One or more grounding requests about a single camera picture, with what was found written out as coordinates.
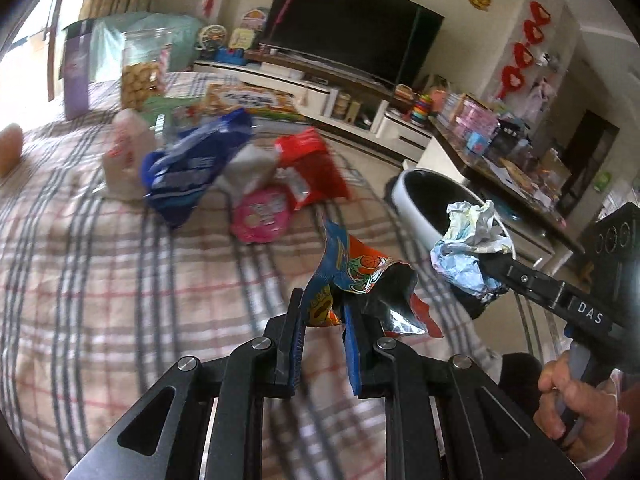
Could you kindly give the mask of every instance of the human hand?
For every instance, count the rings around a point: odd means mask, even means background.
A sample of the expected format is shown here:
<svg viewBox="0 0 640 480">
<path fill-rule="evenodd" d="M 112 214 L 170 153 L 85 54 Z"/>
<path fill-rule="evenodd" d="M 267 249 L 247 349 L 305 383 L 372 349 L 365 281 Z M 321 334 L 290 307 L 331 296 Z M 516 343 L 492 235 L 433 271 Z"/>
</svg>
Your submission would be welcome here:
<svg viewBox="0 0 640 480">
<path fill-rule="evenodd" d="M 568 360 L 569 352 L 564 352 L 558 361 L 547 363 L 542 370 L 538 380 L 542 396 L 533 420 L 549 438 L 561 438 L 565 427 L 556 411 L 556 399 L 562 395 L 567 407 L 584 417 L 580 435 L 565 450 L 571 460 L 582 463 L 606 452 L 613 444 L 618 421 L 618 400 L 611 379 L 599 390 L 572 380 Z"/>
</svg>

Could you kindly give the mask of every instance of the pink sleeve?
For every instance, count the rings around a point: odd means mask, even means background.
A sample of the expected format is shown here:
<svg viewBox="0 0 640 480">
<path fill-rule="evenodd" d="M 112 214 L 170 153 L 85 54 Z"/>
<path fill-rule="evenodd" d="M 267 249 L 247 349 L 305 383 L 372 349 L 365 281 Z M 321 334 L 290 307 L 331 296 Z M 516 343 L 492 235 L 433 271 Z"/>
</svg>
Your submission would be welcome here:
<svg viewBox="0 0 640 480">
<path fill-rule="evenodd" d="M 595 464 L 589 465 L 582 470 L 582 474 L 586 480 L 604 480 L 607 477 L 622 454 L 626 451 L 628 432 L 629 416 L 626 413 L 618 412 L 618 426 L 616 428 L 616 439 L 613 446 L 606 455 Z"/>
</svg>

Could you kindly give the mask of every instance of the television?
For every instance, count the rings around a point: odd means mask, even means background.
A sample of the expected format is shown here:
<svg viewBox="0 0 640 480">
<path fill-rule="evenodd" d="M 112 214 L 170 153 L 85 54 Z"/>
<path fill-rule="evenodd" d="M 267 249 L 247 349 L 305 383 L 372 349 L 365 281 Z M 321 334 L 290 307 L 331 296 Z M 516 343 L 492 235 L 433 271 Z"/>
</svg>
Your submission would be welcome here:
<svg viewBox="0 0 640 480">
<path fill-rule="evenodd" d="M 442 20 L 409 0 L 273 0 L 261 43 L 411 86 Z"/>
</svg>

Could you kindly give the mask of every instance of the jar of cookies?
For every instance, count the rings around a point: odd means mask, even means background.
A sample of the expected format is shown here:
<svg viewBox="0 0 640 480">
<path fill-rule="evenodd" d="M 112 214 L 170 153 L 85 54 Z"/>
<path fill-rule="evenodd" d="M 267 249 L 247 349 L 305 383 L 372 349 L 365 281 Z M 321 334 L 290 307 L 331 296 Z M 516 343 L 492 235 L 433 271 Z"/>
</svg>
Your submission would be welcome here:
<svg viewBox="0 0 640 480">
<path fill-rule="evenodd" d="M 141 110 L 146 99 L 164 95 L 171 54 L 171 29 L 124 32 L 120 104 Z"/>
</svg>

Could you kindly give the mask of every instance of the metal bolt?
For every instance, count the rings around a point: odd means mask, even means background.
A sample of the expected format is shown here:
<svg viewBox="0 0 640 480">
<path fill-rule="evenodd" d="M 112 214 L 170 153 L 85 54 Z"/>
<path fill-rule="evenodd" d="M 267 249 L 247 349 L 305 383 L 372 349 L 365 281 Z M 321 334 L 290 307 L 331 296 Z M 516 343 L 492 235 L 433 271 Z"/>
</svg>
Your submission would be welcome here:
<svg viewBox="0 0 640 480">
<path fill-rule="evenodd" d="M 191 357 L 190 355 L 187 355 L 185 357 L 181 357 L 180 360 L 178 361 L 178 369 L 180 369 L 183 372 L 190 372 L 196 367 L 197 364 L 198 364 L 198 361 L 195 357 Z"/>
<path fill-rule="evenodd" d="M 392 348 L 395 348 L 398 343 L 396 343 L 396 340 L 392 337 L 381 337 L 376 341 L 376 344 L 381 350 L 391 350 Z"/>
<path fill-rule="evenodd" d="M 453 365 L 460 370 L 466 370 L 471 366 L 471 359 L 466 355 L 454 355 Z"/>
<path fill-rule="evenodd" d="M 251 346 L 254 350 L 266 350 L 271 346 L 271 339 L 265 336 L 256 337 L 251 341 Z"/>
</svg>

